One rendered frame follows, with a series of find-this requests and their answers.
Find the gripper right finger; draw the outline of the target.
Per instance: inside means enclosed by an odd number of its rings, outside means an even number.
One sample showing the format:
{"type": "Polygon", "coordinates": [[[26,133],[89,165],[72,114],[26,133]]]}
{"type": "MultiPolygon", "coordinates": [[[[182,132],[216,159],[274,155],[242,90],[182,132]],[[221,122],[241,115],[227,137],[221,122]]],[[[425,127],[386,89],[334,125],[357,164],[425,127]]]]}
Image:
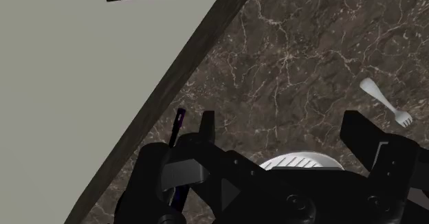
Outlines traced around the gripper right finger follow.
{"type": "Polygon", "coordinates": [[[429,224],[429,209],[408,199],[421,189],[429,199],[429,150],[385,133],[360,112],[344,112],[340,139],[369,171],[365,204],[370,224],[429,224]]]}

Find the white ribbed plate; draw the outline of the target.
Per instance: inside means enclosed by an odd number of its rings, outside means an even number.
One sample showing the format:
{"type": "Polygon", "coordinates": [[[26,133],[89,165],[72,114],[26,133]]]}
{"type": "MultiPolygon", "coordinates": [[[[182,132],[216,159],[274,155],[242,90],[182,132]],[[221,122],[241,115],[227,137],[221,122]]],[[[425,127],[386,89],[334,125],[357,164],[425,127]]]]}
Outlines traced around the white ribbed plate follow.
{"type": "Polygon", "coordinates": [[[343,166],[334,158],[314,151],[291,152],[273,157],[259,165],[265,170],[272,168],[338,168],[343,166]]]}

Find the dark purple pen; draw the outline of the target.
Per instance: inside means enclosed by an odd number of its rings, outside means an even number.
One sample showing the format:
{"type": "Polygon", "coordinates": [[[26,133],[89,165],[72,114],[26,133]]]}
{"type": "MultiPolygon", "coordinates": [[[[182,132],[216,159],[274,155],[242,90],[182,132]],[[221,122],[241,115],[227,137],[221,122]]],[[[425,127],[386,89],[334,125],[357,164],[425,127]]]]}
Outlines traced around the dark purple pen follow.
{"type": "MultiPolygon", "coordinates": [[[[169,139],[168,146],[172,148],[175,145],[179,130],[182,126],[183,118],[185,115],[186,110],[182,108],[178,108],[175,120],[173,122],[173,129],[172,133],[169,139]]],[[[189,193],[190,187],[185,186],[179,186],[175,188],[173,198],[170,202],[170,206],[174,209],[176,209],[179,212],[182,212],[184,209],[184,205],[186,203],[186,199],[189,193]]]]}

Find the white plastic fork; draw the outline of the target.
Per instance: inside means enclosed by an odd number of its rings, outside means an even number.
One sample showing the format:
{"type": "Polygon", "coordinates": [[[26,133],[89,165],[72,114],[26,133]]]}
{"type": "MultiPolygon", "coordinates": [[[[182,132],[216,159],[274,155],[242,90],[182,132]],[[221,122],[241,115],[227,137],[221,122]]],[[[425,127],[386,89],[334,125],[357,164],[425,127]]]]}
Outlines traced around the white plastic fork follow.
{"type": "Polygon", "coordinates": [[[371,79],[371,78],[365,78],[360,82],[360,88],[381,102],[387,109],[389,109],[395,118],[396,123],[401,125],[402,127],[406,128],[410,126],[413,122],[412,116],[406,112],[406,111],[400,111],[396,109],[384,96],[384,94],[381,92],[380,88],[377,86],[377,84],[371,79]]]}

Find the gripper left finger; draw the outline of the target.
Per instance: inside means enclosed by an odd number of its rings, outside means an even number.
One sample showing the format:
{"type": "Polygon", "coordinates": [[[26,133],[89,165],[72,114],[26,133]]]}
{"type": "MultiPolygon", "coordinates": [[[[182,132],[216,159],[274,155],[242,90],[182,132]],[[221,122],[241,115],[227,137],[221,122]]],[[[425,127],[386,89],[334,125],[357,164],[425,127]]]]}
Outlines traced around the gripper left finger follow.
{"type": "Polygon", "coordinates": [[[238,152],[215,145],[215,113],[205,111],[198,132],[140,149],[113,224],[187,224],[182,211],[189,189],[214,213],[212,224],[250,224],[263,216],[256,183],[264,174],[238,152]]]}

